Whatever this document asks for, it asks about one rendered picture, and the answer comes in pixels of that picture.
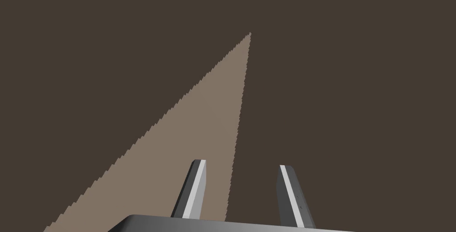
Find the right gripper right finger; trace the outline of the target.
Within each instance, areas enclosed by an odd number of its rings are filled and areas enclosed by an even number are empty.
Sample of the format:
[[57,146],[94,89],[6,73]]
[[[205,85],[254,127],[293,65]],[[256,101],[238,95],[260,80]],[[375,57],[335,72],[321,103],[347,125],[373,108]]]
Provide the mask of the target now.
[[276,192],[281,226],[316,228],[292,166],[279,166]]

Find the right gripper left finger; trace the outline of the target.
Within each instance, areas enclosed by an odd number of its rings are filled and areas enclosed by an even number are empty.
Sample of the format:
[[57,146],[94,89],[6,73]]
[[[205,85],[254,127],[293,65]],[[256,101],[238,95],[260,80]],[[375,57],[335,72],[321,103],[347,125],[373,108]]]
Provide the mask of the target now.
[[171,217],[200,219],[207,181],[207,162],[192,161]]

